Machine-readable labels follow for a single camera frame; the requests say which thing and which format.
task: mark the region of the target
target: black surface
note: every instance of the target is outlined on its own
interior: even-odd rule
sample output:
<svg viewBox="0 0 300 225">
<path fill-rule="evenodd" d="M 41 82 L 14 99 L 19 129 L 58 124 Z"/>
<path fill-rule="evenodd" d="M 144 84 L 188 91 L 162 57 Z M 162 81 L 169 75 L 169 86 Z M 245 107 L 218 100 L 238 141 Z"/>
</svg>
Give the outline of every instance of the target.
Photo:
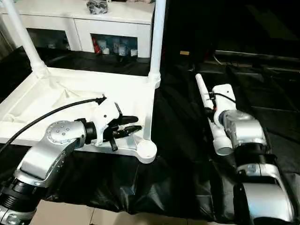
<svg viewBox="0 0 300 225">
<path fill-rule="evenodd" d="M 92 53 L 43 50 L 51 67 L 147 75 L 149 66 L 131 61 L 117 63 Z M 229 223 L 234 221 L 232 157 L 214 154 L 207 119 L 195 74 L 186 63 L 164 65 L 162 82 L 155 92 L 152 140 L 157 157 L 144 165 L 134 157 L 73 152 L 47 200 L 86 204 L 112 211 L 151 212 L 181 218 Z M 22 50 L 0 63 L 0 97 L 7 95 L 30 74 Z M 300 199 L 300 105 L 298 74 L 272 76 L 225 67 L 202 67 L 213 87 L 230 83 L 239 109 L 252 112 L 267 128 L 273 153 L 278 156 L 292 194 Z M 28 147 L 9 146 L 0 161 L 0 180 L 8 178 Z"/>
</svg>

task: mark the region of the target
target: white cabinet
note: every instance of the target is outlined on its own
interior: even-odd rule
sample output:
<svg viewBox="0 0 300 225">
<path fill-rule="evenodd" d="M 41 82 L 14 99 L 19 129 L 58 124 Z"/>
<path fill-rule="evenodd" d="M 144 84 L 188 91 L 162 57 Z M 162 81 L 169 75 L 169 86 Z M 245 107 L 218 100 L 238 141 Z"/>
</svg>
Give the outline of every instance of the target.
<svg viewBox="0 0 300 225">
<path fill-rule="evenodd" d="M 91 15 L 84 0 L 18 0 L 16 7 L 26 28 L 64 31 L 70 49 L 94 52 L 92 34 L 137 38 L 139 58 L 150 58 L 155 4 L 111 2 L 108 13 Z M 21 41 L 7 12 L 2 20 L 16 47 Z"/>
</svg>

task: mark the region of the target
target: tile floor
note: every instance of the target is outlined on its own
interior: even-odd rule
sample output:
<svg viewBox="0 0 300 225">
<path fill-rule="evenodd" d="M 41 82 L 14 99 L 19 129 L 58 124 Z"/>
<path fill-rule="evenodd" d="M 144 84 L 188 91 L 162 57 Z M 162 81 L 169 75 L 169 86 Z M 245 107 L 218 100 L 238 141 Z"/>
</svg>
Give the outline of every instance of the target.
<svg viewBox="0 0 300 225">
<path fill-rule="evenodd" d="M 149 213 L 129 215 L 84 205 L 41 201 L 30 225 L 217 225 L 201 220 L 165 217 Z"/>
</svg>

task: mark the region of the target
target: white tray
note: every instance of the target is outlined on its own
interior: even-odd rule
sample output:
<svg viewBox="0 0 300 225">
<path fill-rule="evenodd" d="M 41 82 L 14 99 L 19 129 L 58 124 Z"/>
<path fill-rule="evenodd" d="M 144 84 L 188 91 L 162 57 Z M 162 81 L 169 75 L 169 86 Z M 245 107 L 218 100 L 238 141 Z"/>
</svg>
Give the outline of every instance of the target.
<svg viewBox="0 0 300 225">
<path fill-rule="evenodd" d="M 118 103 L 123 115 L 137 116 L 139 121 L 136 124 L 143 127 L 132 136 L 116 140 L 119 149 L 114 153 L 124 154 L 124 151 L 132 150 L 129 155 L 138 157 L 137 144 L 151 138 L 155 87 L 148 83 L 148 77 L 50 67 L 48 69 L 51 75 L 42 78 L 31 73 L 0 104 L 0 143 L 5 143 L 26 124 L 55 108 L 84 99 L 101 98 L 105 94 L 107 98 Z M 89 121 L 97 106 L 97 103 L 87 103 L 58 112 L 29 128 L 13 144 L 35 145 L 44 136 L 46 128 L 58 120 L 86 118 Z M 109 143 L 99 148 L 84 146 L 80 150 L 112 153 Z M 149 162 L 153 161 L 152 158 L 149 154 Z"/>
</svg>

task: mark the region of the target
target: white cylinder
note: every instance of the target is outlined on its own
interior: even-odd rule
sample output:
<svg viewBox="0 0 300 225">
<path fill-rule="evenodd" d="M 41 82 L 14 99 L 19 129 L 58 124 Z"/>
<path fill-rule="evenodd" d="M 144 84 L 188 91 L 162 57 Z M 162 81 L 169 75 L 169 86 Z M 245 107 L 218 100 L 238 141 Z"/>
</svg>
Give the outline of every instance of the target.
<svg viewBox="0 0 300 225">
<path fill-rule="evenodd" d="M 12 24 L 22 40 L 23 47 L 30 60 L 32 70 L 46 69 L 44 62 L 41 60 L 36 48 L 34 47 L 28 31 L 21 22 L 21 17 L 14 6 L 14 2 L 12 0 L 3 0 L 3 4 L 8 12 L 8 16 L 11 19 Z"/>
<path fill-rule="evenodd" d="M 153 28 L 151 66 L 149 72 L 150 81 L 156 82 L 156 88 L 160 84 L 160 58 L 163 43 L 164 23 L 165 23 L 165 2 L 166 0 L 157 0 L 155 5 L 155 18 Z"/>
</svg>

